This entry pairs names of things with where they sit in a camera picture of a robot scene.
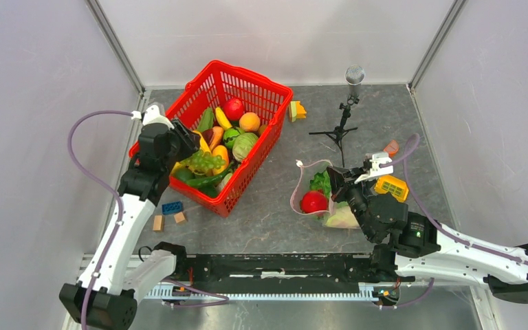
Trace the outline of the small red apple toy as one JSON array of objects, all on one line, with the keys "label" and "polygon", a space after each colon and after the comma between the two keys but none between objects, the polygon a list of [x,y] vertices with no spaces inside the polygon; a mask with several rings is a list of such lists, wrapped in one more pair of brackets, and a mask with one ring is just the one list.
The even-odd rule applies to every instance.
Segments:
[{"label": "small red apple toy", "polygon": [[328,199],[319,190],[306,192],[300,200],[300,209],[305,214],[324,212],[329,209]]}]

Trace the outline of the round green cabbage toy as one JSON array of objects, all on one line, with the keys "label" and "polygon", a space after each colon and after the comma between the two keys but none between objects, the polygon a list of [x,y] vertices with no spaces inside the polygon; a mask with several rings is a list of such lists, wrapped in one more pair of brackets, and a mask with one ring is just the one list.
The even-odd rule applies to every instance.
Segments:
[{"label": "round green cabbage toy", "polygon": [[242,133],[234,142],[232,147],[232,155],[238,162],[242,162],[254,148],[259,137],[255,133]]}]

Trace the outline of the orange sweet potato toy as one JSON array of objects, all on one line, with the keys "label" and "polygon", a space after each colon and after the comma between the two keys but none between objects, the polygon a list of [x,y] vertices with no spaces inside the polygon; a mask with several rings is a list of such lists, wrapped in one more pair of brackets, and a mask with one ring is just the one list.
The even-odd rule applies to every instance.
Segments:
[{"label": "orange sweet potato toy", "polygon": [[224,132],[225,130],[220,126],[214,126],[211,129],[205,131],[205,134],[208,137],[206,141],[208,142],[208,146],[211,151],[220,145]]}]

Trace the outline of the orange waffle toy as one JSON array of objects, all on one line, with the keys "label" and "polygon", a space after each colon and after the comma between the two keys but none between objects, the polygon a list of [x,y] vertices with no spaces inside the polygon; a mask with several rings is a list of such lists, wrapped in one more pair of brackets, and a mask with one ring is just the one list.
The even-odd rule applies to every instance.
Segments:
[{"label": "orange waffle toy", "polygon": [[404,180],[392,175],[384,175],[378,178],[374,190],[377,194],[391,194],[398,202],[405,202],[408,198],[409,188]]}]

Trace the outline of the green grapes toy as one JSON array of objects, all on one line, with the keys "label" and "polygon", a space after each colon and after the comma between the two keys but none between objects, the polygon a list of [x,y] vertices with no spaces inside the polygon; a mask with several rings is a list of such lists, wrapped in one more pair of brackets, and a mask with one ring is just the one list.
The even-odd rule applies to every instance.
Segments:
[{"label": "green grapes toy", "polygon": [[212,170],[217,166],[217,161],[210,152],[197,151],[190,157],[182,160],[180,164],[188,168],[194,174],[207,176],[212,174]]}]

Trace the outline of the orange slice toy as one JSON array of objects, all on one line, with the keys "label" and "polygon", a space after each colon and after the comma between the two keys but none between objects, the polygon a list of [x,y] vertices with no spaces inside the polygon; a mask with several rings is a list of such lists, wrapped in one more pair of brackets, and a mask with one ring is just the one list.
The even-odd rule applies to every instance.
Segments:
[{"label": "orange slice toy", "polygon": [[399,152],[399,143],[396,140],[391,140],[383,149],[383,152],[388,153],[389,157],[394,157]]}]

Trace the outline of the orange peach toy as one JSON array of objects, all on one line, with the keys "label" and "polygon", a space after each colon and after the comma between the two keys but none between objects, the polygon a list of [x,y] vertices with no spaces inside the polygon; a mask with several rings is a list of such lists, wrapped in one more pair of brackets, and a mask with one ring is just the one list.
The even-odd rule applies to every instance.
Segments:
[{"label": "orange peach toy", "polygon": [[254,112],[244,113],[239,120],[239,127],[245,132],[257,132],[261,127],[261,119]]}]

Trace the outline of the microphone on black tripod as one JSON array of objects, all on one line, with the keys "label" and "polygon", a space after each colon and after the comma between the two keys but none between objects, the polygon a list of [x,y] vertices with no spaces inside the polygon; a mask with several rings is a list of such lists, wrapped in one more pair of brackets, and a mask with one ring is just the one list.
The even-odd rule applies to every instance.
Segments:
[{"label": "microphone on black tripod", "polygon": [[351,65],[349,66],[344,74],[346,83],[348,85],[348,94],[345,103],[341,103],[339,109],[342,110],[342,115],[338,126],[335,126],[332,131],[316,131],[309,132],[309,135],[325,135],[331,139],[337,146],[341,155],[341,162],[344,165],[344,151],[343,151],[343,138],[349,132],[355,131],[358,128],[353,127],[346,129],[348,119],[351,117],[351,109],[354,105],[357,105],[360,101],[360,91],[362,86],[362,81],[365,77],[365,70],[360,65]]}]

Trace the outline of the green cucumber toy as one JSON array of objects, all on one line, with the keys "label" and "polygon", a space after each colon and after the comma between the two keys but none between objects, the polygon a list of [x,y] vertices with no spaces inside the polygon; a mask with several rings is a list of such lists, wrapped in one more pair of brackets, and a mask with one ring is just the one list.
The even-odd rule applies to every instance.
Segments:
[{"label": "green cucumber toy", "polygon": [[203,112],[199,123],[197,125],[197,130],[200,133],[211,129],[214,126],[215,114],[211,107],[208,107]]}]

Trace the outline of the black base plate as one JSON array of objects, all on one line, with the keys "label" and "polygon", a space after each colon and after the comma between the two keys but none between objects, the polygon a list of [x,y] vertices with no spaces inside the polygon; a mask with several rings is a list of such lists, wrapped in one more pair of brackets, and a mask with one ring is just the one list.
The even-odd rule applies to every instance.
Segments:
[{"label": "black base plate", "polygon": [[399,276],[368,254],[189,254],[163,280],[214,294],[352,294]]}]

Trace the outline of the clear zip top bag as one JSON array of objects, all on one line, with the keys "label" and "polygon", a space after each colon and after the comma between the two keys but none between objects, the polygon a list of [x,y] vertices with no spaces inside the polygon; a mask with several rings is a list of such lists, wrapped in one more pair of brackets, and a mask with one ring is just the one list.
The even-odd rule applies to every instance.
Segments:
[{"label": "clear zip top bag", "polygon": [[298,183],[291,194],[290,206],[299,215],[313,217],[326,228],[354,229],[360,227],[345,202],[331,199],[331,182],[327,169],[332,166],[327,159],[305,164],[296,161],[300,170]]}]

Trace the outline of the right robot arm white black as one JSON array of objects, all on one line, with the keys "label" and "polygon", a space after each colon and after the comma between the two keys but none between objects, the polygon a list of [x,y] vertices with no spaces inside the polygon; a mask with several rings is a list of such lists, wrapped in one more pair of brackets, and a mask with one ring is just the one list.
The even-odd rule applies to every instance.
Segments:
[{"label": "right robot arm white black", "polygon": [[377,280],[444,279],[528,304],[528,243],[490,243],[411,212],[391,194],[373,194],[371,182],[358,180],[365,173],[362,168],[330,166],[327,173],[332,200],[347,203],[365,239],[374,244],[369,269]]}]

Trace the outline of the yellow mango toy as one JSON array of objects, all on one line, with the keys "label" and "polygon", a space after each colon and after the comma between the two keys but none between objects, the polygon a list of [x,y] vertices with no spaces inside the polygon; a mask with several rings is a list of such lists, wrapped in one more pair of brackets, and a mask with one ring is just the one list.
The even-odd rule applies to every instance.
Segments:
[{"label": "yellow mango toy", "polygon": [[228,150],[224,145],[220,144],[212,150],[212,156],[217,161],[217,166],[214,167],[212,173],[213,175],[218,175],[229,166],[230,160]]}]

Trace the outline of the napa cabbage toy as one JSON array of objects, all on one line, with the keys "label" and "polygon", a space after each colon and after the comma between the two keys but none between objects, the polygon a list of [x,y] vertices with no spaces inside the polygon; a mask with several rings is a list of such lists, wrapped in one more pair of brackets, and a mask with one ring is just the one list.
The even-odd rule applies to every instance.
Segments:
[{"label": "napa cabbage toy", "polygon": [[313,176],[309,181],[309,188],[318,190],[327,198],[328,213],[324,213],[322,216],[324,227],[355,230],[360,228],[347,202],[336,203],[331,199],[331,184],[326,170]]}]

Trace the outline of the wooden block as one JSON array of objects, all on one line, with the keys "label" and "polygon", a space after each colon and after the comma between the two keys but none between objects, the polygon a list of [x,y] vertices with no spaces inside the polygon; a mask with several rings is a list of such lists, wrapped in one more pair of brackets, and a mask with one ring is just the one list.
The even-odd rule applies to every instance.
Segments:
[{"label": "wooden block", "polygon": [[178,212],[173,215],[173,218],[175,220],[175,223],[177,225],[181,225],[187,222],[187,218],[184,214],[184,212]]},{"label": "wooden block", "polygon": [[154,232],[162,232],[164,230],[165,217],[162,214],[157,214],[153,217],[152,230]]}]

